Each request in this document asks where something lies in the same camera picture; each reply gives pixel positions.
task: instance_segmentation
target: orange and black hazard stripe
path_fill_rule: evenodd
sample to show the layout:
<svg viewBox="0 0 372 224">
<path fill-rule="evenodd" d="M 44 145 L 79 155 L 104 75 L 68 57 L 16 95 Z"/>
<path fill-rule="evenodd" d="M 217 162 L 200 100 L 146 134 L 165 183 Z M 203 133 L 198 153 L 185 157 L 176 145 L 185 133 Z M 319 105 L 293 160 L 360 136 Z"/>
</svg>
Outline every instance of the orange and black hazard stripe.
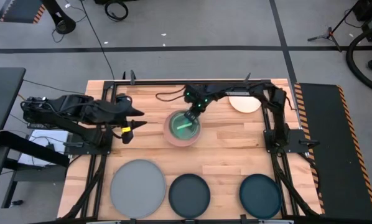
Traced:
<svg viewBox="0 0 372 224">
<path fill-rule="evenodd" d="M 32 22 L 33 24 L 36 24 L 39 22 L 39 20 L 41 19 L 42 17 L 42 13 L 44 13 L 44 11 L 46 10 L 45 6 L 44 5 L 41 5 L 41 7 L 39 7 L 38 11 L 37 11 L 37 14 L 35 15 L 34 17 L 34 21 Z"/>
<path fill-rule="evenodd" d="M 8 10 L 11 8 L 11 6 L 13 5 L 14 1 L 15 1 L 15 0 L 11 1 L 11 2 L 9 3 L 9 5 L 7 6 L 7 8 L 6 8 L 4 14 L 2 15 L 2 17 L 1 17 L 1 19 L 0 19 L 1 22 L 5 22 L 5 15 L 6 15 L 6 13 L 8 12 Z"/>
<path fill-rule="evenodd" d="M 363 173 L 363 178 L 365 179 L 366 186 L 367 186 L 367 191 L 368 191 L 368 194 L 370 195 L 370 200 L 371 200 L 371 204 L 372 204 L 372 187 L 371 187 L 371 184 L 370 184 L 370 179 L 368 178 L 368 173 L 367 173 L 367 169 L 366 169 L 366 166 L 365 166 L 365 162 L 363 160 L 363 155 L 361 154 L 358 138 L 356 137 L 355 128 L 353 127 L 353 123 L 352 123 L 352 119 L 350 117 L 349 109 L 348 109 L 348 106 L 346 105 L 346 100 L 345 100 L 345 95 L 343 94 L 343 90 L 339 85 L 337 85 L 337 87 L 338 87 L 338 90 L 340 91 L 340 96 L 341 96 L 341 101 L 342 101 L 342 104 L 343 104 L 343 109 L 345 110 L 345 116 L 346 116 L 346 119 L 348 120 L 350 133 L 351 133 L 351 136 L 353 138 L 353 143 L 355 144 L 356 154 L 357 154 L 358 159 L 359 159 L 360 168 L 361 168 L 361 171 Z"/>
<path fill-rule="evenodd" d="M 302 96 L 302 89 L 301 89 L 299 83 L 296 83 L 294 85 L 294 87 L 295 87 L 294 88 L 295 99 L 297 100 L 300 124 L 302 126 L 302 130 L 304 130 L 305 138 L 310 140 L 309 126 L 308 126 L 308 120 L 307 120 L 307 117 L 306 117 L 304 97 Z M 316 165 L 315 154 L 313 152 L 313 149 L 309 149 L 309 159 L 311 159 L 313 164 Z M 322 209 L 322 214 L 324 214 L 325 210 L 324 210 L 324 203 L 323 203 L 322 193 L 318 189 L 318 187 L 319 187 L 319 177 L 317 175 L 316 170 L 312 166 L 310 166 L 310 171 L 312 172 L 313 181 L 314 181 L 315 186 L 316 186 L 316 191 L 318 192 L 317 196 L 319 198 L 320 208 Z"/>
</svg>

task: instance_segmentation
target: floor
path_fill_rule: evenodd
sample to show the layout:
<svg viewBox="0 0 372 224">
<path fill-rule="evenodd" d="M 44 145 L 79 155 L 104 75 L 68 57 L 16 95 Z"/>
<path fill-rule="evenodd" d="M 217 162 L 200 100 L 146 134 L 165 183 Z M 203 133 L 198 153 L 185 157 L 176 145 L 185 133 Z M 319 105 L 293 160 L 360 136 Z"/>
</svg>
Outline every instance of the floor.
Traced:
<svg viewBox="0 0 372 224">
<path fill-rule="evenodd" d="M 77 0 L 70 4 L 80 7 Z M 135 71 L 140 78 L 288 78 L 329 83 L 344 89 L 372 184 L 372 91 L 349 71 L 345 51 L 327 40 L 307 42 L 342 18 L 356 0 L 138 0 L 127 2 L 129 17 L 110 21 L 102 6 L 85 1 L 86 11 L 116 78 Z M 10 0 L 0 0 L 1 8 Z M 83 13 L 57 0 L 75 20 Z M 359 24 L 354 15 L 348 22 Z M 83 92 L 88 80 L 112 79 L 86 19 L 60 43 L 52 40 L 53 22 L 44 13 L 38 24 L 0 22 L 0 67 L 24 67 L 25 79 Z M 342 24 L 335 37 L 347 46 L 361 30 Z M 365 40 L 360 45 L 372 45 Z M 355 53 L 365 63 L 372 51 Z M 24 83 L 24 96 L 59 97 L 63 92 Z M 16 101 L 11 113 L 22 116 Z M 6 129 L 30 132 L 9 117 Z M 0 205 L 10 174 L 0 178 Z M 0 223 L 32 223 L 56 217 L 63 182 L 21 183 L 14 199 L 21 207 L 0 209 Z"/>
</svg>

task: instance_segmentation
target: yellow label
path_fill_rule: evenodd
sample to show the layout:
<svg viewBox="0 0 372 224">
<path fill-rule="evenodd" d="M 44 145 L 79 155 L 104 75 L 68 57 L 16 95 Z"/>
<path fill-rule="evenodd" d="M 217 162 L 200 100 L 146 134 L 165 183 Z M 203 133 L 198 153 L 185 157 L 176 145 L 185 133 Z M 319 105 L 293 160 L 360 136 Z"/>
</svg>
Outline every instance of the yellow label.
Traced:
<svg viewBox="0 0 372 224">
<path fill-rule="evenodd" d="M 121 129 L 124 132 L 130 132 L 131 131 L 131 127 L 125 127 L 125 128 L 122 128 Z"/>
</svg>

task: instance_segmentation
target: wooden board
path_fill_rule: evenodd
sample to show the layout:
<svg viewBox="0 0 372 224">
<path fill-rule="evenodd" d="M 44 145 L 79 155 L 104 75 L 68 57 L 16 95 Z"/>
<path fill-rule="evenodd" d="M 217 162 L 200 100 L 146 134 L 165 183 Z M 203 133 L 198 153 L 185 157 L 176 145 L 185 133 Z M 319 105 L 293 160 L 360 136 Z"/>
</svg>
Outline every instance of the wooden board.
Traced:
<svg viewBox="0 0 372 224">
<path fill-rule="evenodd" d="M 283 88 L 292 101 L 286 79 L 273 79 L 272 82 Z M 86 94 L 100 98 L 102 87 L 103 81 L 89 81 Z M 155 98 L 155 94 L 179 90 L 182 87 L 182 85 L 120 86 L 117 90 L 117 93 L 132 96 L 133 107 L 145 112 L 144 116 L 129 119 L 148 123 L 134 130 L 134 139 L 127 145 L 122 144 L 120 139 L 114 139 L 113 150 L 106 162 L 99 220 L 129 219 L 120 214 L 111 203 L 110 184 L 115 172 L 125 162 L 134 159 L 149 159 L 160 167 L 167 181 L 167 194 L 172 181 L 182 174 L 193 173 L 204 178 L 210 187 L 211 202 L 206 212 L 198 219 L 239 219 L 241 214 L 246 213 L 238 199 L 238 189 L 242 180 L 250 174 L 265 174 L 274 178 L 270 155 L 266 152 L 264 144 L 261 110 L 244 114 L 236 111 L 226 99 L 213 102 L 200 116 L 202 135 L 194 145 L 176 148 L 169 144 L 162 134 L 166 117 L 171 112 L 187 109 L 190 105 L 182 98 L 170 103 L 162 102 Z M 296 112 L 288 105 L 285 117 L 291 128 L 299 128 Z M 295 188 L 313 210 L 321 213 L 309 164 L 297 154 L 289 154 L 288 158 Z M 89 160 L 89 156 L 83 156 L 69 167 L 58 217 L 65 215 L 83 192 Z M 285 198 L 287 210 L 291 213 L 288 194 Z M 166 195 L 159 209 L 144 219 L 182 218 L 172 211 Z"/>
</svg>

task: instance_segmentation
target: gray plate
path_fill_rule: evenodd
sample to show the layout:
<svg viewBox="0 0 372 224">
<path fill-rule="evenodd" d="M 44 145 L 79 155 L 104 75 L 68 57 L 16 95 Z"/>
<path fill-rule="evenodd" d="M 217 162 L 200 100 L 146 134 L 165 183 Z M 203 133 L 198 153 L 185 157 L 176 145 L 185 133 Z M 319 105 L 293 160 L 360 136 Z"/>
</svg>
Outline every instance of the gray plate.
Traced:
<svg viewBox="0 0 372 224">
<path fill-rule="evenodd" d="M 152 162 L 142 159 L 121 166 L 111 181 L 111 202 L 129 218 L 156 211 L 165 196 L 165 178 Z"/>
</svg>

